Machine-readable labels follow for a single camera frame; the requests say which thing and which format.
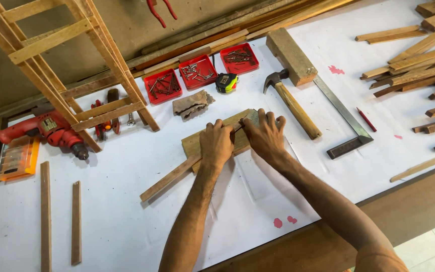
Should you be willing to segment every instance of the hammer head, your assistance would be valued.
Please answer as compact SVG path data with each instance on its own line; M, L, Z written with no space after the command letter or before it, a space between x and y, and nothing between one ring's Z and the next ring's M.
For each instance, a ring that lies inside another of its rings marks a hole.
M263 93L266 94L266 89L268 89L269 85L272 85L274 87L276 83L281 82L281 79L285 79L288 77L289 77L288 69L283 69L281 70L281 72L272 73L264 80Z

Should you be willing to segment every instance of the electric drill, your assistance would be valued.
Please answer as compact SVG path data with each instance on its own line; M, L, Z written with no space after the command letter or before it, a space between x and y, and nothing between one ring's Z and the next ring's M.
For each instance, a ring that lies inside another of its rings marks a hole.
M43 135L51 146L68 147L78 159L88 159L88 150L83 139L56 110L0 130L0 142L9 144L13 139L24 135L34 137L39 134Z

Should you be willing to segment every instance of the pink paint stain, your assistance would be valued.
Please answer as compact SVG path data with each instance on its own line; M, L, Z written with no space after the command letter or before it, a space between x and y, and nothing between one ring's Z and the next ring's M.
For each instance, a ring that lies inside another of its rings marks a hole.
M335 67L335 65L332 66L328 66L328 69L330 69L330 72L332 72L332 74L343 74L345 75L345 72L341 69L338 69Z
M273 223L275 223L275 227L277 228L281 228L283 226L283 222L281 222L281 220L278 218L275 218L275 221Z
M296 222L298 222L298 220L296 218L293 218L291 216L288 216L288 222L295 224Z

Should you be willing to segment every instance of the red tray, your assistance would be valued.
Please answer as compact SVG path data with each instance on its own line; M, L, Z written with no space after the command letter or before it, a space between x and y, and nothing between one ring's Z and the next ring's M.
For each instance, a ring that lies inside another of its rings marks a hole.
M165 76L167 76L167 77L164 78L164 80L165 80L164 82L159 81L159 83L156 83L157 78L163 78ZM177 83L178 91L174 91L171 94L166 94L165 92L169 89L169 83L171 82L172 76L175 77L175 82ZM176 97L179 97L182 95L181 84L177 80L177 76L175 75L174 69L165 70L165 71L162 71L158 74L146 77L143 79L143 83L146 85L146 90L147 90L147 94L149 96L149 101L154 105L160 104L162 102L171 100L173 98L176 98ZM153 86L154 86L155 96L153 93L150 92L150 89ZM162 90L163 93L157 92L156 87L159 88L160 90Z
M197 64L196 71L201 70L201 75L207 76L210 74L209 73L209 71L210 71L211 73L213 73L213 76L210 77L209 79L206 79L206 80L204 80L202 77L196 77L196 78L192 79L196 75L196 73L194 73L193 75L191 75L189 77L186 77L184 75L183 68L187 67L191 64ZM181 77L184 80L184 84L186 85L186 87L188 89L196 89L196 88L214 83L214 82L216 82L216 78L218 77L218 73L214 69L214 66L211 63L211 60L209 59L209 57L207 55L202 55L202 56L199 56L197 58L190 59L188 61L185 61L185 62L179 64L179 73L181 74Z
M245 60L243 62L226 62L225 57L233 51L239 51L239 53L248 53L251 56L249 57L249 60ZM228 73L242 74L244 72L258 69L260 66L260 63L254 55L254 52L251 49L249 43L223 49L221 50L220 55L222 63L224 64L224 67L226 68L226 71L228 71Z

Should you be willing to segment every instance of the red pliers handle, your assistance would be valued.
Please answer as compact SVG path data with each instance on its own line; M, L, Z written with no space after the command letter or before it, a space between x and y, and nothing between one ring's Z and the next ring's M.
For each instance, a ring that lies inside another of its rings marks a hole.
M168 0L163 0L167 8L169 9L169 12L171 13L172 17L174 17L175 20L177 20L177 15L175 15L174 11L172 10L171 4L169 4ZM154 15L157 20L159 20L160 24L163 28L166 28L164 20L160 18L159 14L154 9L154 5L152 4L152 0L147 0L147 5L149 6L150 12Z

